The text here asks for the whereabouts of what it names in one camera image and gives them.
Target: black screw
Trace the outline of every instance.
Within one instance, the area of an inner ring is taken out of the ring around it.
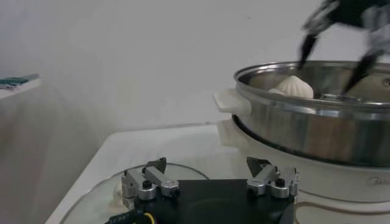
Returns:
[[[179,197],[180,194],[181,194],[180,189],[174,189],[174,190],[171,192],[171,196],[174,197],[174,198]]]
[[[282,178],[278,178],[278,179],[275,180],[275,185],[277,187],[285,187],[285,184],[286,184],[285,180],[282,179]]]
[[[152,188],[152,182],[150,182],[149,180],[144,180],[142,182],[142,188],[143,189],[150,189],[150,188]]]

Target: stainless steel pot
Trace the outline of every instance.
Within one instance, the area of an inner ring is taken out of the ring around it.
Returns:
[[[346,96],[355,63],[268,63],[242,69],[236,89],[214,96],[248,135],[307,158],[351,166],[390,167],[390,65],[378,64]],[[289,75],[314,89],[314,99],[269,93]]]

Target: cable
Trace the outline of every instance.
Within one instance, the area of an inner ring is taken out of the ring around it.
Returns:
[[[148,213],[148,212],[145,212],[144,215],[145,215],[146,217],[148,217],[148,218],[151,220],[151,223],[152,223],[152,224],[156,224],[155,219],[154,219],[154,217],[152,216],[152,214],[150,214],[150,213]]]
[[[177,163],[167,163],[167,165],[171,165],[171,166],[179,166],[179,167],[183,167],[183,168],[187,168],[187,169],[190,169],[196,173],[198,173],[199,175],[203,176],[204,178],[206,178],[206,180],[209,180],[209,177],[206,176],[206,174],[202,173],[201,171],[195,169],[195,168],[192,168],[192,167],[189,167],[189,166],[185,166],[185,165],[181,165],[181,164],[177,164]],[[129,168],[130,170],[132,169],[137,169],[137,168],[140,168],[140,167],[144,167],[146,166],[146,164],[143,164],[143,165],[138,165],[138,166],[135,166],[135,167],[131,167]]]
[[[206,176],[206,174],[202,173],[201,171],[195,169],[195,168],[192,168],[192,167],[189,167],[189,166],[185,166],[185,165],[181,165],[181,164],[177,164],[177,163],[167,163],[168,165],[173,165],[173,166],[179,166],[179,167],[183,167],[183,168],[187,168],[187,169],[190,169],[200,175],[202,175],[204,178],[206,178],[207,180],[209,180],[209,177]]]

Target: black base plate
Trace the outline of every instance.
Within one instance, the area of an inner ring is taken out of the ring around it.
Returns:
[[[157,192],[157,198],[138,200],[135,207],[153,214],[159,224],[292,224],[294,220],[292,197],[249,198],[246,180],[181,180],[179,184],[179,198],[163,198]]]

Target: white wall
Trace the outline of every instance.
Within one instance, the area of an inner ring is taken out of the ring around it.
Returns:
[[[310,0],[1,0],[0,75],[44,85],[0,102],[0,223],[43,223],[115,131],[215,121],[234,71],[295,60]],[[356,60],[335,28],[313,58]]]

